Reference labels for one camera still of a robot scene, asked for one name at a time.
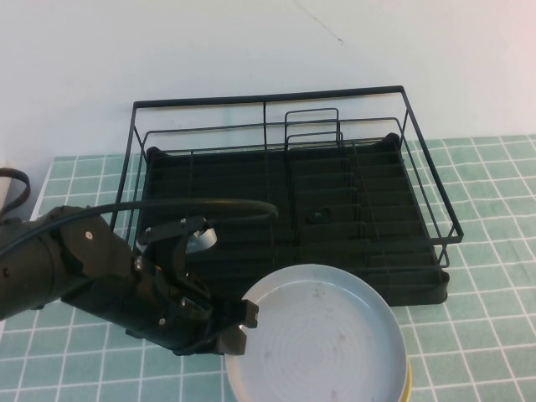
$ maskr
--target white backdrop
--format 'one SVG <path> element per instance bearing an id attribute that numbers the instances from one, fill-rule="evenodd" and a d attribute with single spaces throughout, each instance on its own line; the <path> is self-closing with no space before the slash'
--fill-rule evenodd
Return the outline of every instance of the white backdrop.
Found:
<path id="1" fill-rule="evenodd" d="M 404 85 L 426 137 L 536 132 L 536 2 L 0 0 L 0 158 L 121 152 L 136 100 Z"/>

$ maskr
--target dish rack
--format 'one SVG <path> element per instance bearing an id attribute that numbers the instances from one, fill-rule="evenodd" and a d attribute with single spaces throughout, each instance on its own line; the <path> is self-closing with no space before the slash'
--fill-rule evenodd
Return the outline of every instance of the dish rack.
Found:
<path id="1" fill-rule="evenodd" d="M 213 294 L 234 299 L 272 271 L 316 263 L 391 306 L 441 303 L 446 247 L 463 237 L 402 86 L 137 101 L 116 201 L 159 198 L 278 207 L 277 221 L 218 227 L 215 246 L 187 255 Z M 229 217 L 162 208 L 114 214 L 111 227 L 135 244 L 192 214 Z M 176 243 L 158 242 L 155 263 L 170 264 Z"/>

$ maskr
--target table surface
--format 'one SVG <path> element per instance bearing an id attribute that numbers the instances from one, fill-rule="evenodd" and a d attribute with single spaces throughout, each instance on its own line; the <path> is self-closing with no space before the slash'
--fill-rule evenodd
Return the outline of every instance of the table surface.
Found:
<path id="1" fill-rule="evenodd" d="M 466 237 L 448 247 L 446 303 L 393 308 L 413 368 L 411 400 L 534 401 L 536 136 L 427 144 Z M 114 202 L 122 163 L 122 155 L 57 157 L 34 216 Z M 124 224 L 121 216 L 119 235 Z M 176 357 L 60 302 L 8 319 L 0 337 L 0 402 L 235 401 L 221 357 Z"/>

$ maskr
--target plastic plate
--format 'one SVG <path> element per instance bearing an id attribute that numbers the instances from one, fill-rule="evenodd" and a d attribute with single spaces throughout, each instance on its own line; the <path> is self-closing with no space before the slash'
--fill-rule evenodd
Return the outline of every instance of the plastic plate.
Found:
<path id="1" fill-rule="evenodd" d="M 259 326 L 243 356 L 225 356 L 239 402 L 396 402 L 408 366 L 393 313 L 369 285 L 325 265 L 294 265 L 257 282 L 244 299 Z"/>

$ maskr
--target yellow rim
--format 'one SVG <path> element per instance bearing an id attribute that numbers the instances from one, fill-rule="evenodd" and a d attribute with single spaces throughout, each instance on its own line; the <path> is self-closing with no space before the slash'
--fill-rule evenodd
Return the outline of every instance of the yellow rim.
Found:
<path id="1" fill-rule="evenodd" d="M 400 398 L 400 401 L 410 402 L 410 394 L 411 394 L 411 364 L 410 362 L 408 362 L 408 375 L 405 379 L 404 392 L 402 393 L 402 398 Z"/>

